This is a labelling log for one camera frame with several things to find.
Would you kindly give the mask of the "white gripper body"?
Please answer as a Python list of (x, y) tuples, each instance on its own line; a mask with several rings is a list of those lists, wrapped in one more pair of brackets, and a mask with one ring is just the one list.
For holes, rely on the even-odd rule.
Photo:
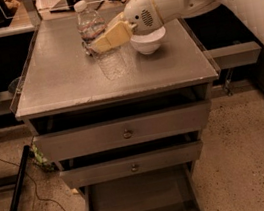
[(130, 0), (124, 8), (124, 17), (136, 35), (149, 34), (163, 26), (152, 0)]

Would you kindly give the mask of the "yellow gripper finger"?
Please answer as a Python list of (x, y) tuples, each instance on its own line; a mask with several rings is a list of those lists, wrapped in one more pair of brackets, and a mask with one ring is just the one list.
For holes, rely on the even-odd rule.
[(112, 20), (110, 20), (107, 24), (107, 28), (113, 27), (119, 21), (125, 21), (124, 12), (118, 13)]
[(106, 32), (93, 40), (90, 49), (96, 53), (104, 53), (110, 51), (130, 41), (133, 28), (127, 21), (119, 21), (109, 27)]

